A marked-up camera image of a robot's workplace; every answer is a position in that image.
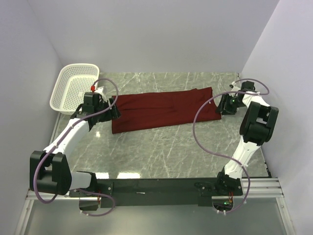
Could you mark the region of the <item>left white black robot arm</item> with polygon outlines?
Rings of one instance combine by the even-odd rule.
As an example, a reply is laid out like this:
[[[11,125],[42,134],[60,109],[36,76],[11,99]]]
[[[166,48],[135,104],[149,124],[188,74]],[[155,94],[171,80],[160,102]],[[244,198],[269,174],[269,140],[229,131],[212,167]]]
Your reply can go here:
[[[117,119],[121,116],[117,97],[104,100],[100,93],[87,92],[83,103],[71,115],[66,128],[42,151],[30,156],[29,187],[40,192],[65,195],[69,190],[90,188],[96,184],[92,172],[72,172],[68,157],[76,145],[97,123]]]

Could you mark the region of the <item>dark red t-shirt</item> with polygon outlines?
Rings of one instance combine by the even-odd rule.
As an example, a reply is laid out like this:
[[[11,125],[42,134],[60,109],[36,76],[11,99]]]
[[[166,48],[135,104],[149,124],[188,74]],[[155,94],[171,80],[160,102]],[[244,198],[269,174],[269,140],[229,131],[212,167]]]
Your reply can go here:
[[[199,108],[212,97],[211,87],[121,95],[116,102],[121,117],[112,121],[112,133],[192,123]]]

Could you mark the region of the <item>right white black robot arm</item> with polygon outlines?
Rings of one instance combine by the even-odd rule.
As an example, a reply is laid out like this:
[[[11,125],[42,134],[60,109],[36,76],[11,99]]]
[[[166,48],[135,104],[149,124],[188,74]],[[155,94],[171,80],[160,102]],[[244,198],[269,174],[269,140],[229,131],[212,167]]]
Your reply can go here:
[[[231,93],[222,95],[216,109],[221,115],[234,115],[237,109],[247,107],[240,126],[240,141],[229,162],[218,173],[215,188],[220,194],[231,194],[241,188],[240,180],[253,154],[273,134],[279,114],[277,107],[264,101],[255,90],[254,82],[245,81],[241,87],[230,85]]]

